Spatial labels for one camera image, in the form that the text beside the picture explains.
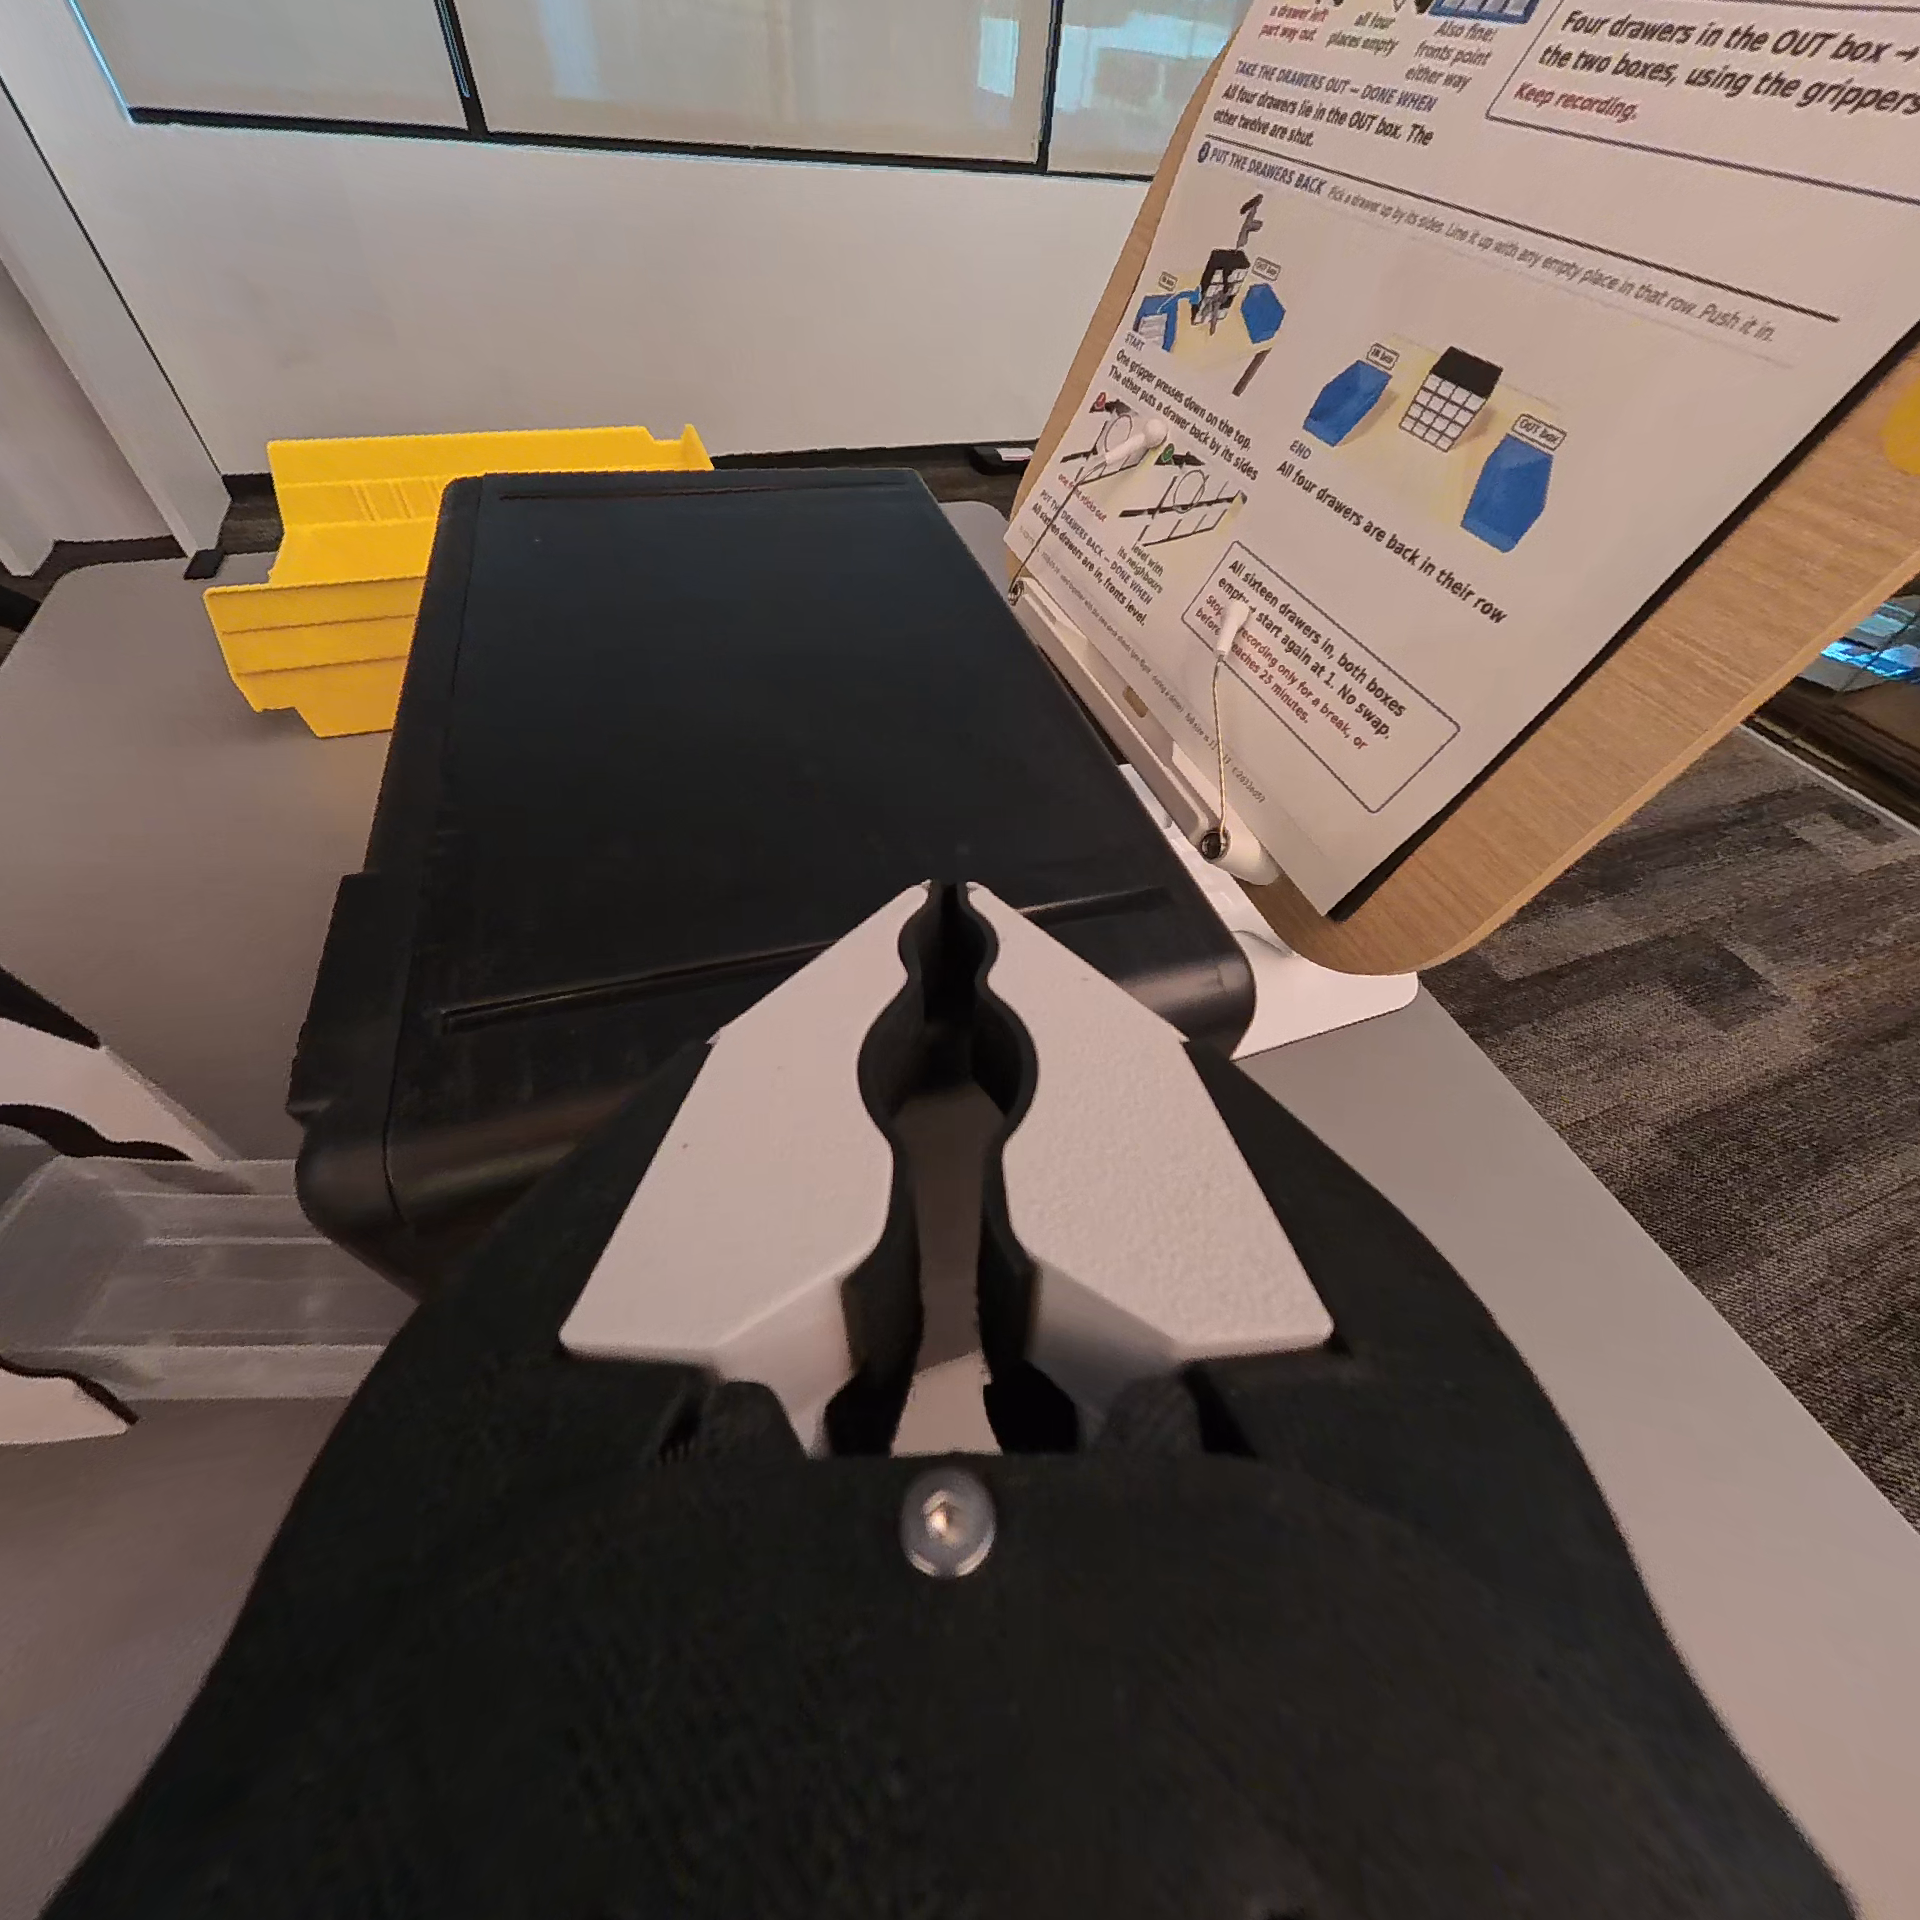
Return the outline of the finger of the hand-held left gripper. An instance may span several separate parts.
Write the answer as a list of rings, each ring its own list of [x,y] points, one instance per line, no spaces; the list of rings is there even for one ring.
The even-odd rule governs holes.
[[[86,1350],[3,1354],[3,1448],[115,1437],[138,1421]]]
[[[67,1157],[219,1163],[233,1153],[76,1016],[3,972],[3,1130]]]

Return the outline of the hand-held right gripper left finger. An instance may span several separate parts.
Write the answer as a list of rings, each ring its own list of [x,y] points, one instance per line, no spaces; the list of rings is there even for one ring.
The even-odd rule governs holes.
[[[913,885],[725,1023],[560,1343],[767,1385],[812,1452],[888,1455],[925,1300],[900,1111],[945,890]]]

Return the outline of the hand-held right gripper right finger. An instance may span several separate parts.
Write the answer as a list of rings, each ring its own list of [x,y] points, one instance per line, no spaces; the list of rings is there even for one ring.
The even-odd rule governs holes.
[[[1003,1452],[1071,1452],[1126,1388],[1330,1344],[1330,1309],[1235,1141],[1232,1068],[984,885],[954,887],[980,1170],[984,1407]]]

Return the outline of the single clear plastic drawer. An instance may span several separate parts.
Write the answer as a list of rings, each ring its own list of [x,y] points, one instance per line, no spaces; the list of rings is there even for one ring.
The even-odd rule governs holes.
[[[46,1160],[3,1201],[3,1357],[115,1400],[347,1400],[414,1299],[290,1160]]]

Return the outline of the black drawer cabinet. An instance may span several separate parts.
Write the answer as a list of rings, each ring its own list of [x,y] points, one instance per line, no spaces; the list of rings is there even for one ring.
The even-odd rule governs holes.
[[[432,1289],[669,1057],[984,880],[1232,1051],[1247,955],[907,469],[445,491],[294,1051],[308,1219]]]

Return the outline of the yellow plastic bin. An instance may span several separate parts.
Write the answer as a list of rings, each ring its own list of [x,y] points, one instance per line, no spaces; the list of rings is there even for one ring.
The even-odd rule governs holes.
[[[227,674],[319,739],[388,731],[414,644],[442,495],[487,473],[710,469],[696,425],[274,440],[284,540],[262,584],[205,590]]]

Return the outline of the white stand base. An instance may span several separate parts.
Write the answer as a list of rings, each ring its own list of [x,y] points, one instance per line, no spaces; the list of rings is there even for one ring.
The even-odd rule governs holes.
[[[1278,874],[1247,819],[1218,810],[1199,765],[1046,590],[1021,580],[1009,600],[1021,631],[1126,762],[1126,782],[1253,966],[1254,1009],[1247,1035],[1235,1045],[1237,1060],[1390,1016],[1419,994],[1419,976],[1410,972],[1330,972],[1288,947],[1247,890],[1247,877]]]

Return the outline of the window with blinds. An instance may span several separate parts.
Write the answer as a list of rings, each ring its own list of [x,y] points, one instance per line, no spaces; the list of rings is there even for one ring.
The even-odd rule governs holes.
[[[74,2],[135,119],[1145,177],[1243,2]]]

